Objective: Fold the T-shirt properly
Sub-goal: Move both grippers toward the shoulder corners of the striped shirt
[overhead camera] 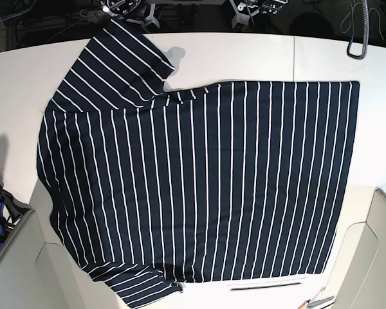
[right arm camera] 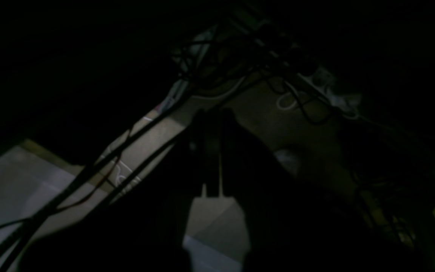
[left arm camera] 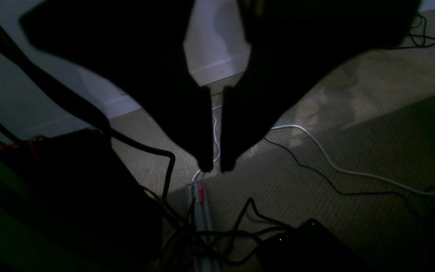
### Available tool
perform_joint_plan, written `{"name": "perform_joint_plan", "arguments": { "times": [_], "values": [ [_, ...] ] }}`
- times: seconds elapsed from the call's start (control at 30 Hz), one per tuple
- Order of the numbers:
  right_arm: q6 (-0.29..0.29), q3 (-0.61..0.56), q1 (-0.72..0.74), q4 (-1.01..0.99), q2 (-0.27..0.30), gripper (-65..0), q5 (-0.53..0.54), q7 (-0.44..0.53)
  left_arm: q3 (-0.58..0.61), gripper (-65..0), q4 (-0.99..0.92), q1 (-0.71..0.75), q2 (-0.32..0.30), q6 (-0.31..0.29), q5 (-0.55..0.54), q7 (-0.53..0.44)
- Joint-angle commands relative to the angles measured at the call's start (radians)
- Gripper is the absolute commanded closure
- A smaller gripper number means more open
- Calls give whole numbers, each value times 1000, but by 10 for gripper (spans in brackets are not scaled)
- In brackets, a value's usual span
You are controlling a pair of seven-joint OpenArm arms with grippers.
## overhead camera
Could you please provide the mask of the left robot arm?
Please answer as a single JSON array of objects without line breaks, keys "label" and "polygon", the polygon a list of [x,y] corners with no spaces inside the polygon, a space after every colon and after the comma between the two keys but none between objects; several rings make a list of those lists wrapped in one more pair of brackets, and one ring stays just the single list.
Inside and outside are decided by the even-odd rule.
[{"label": "left robot arm", "polygon": [[233,30],[244,30],[250,24],[254,25],[254,17],[262,15],[276,15],[286,6],[288,0],[265,0],[265,1],[234,1],[229,0],[233,10],[231,26]]}]

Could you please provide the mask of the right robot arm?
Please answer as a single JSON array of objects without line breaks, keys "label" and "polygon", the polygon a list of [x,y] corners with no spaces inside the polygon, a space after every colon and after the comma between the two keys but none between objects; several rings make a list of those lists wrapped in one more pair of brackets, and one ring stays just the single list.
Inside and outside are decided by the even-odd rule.
[{"label": "right robot arm", "polygon": [[142,0],[100,1],[104,15],[121,19],[128,23],[141,26],[146,32],[147,27],[154,25],[160,29],[160,22],[154,16],[156,5]]}]

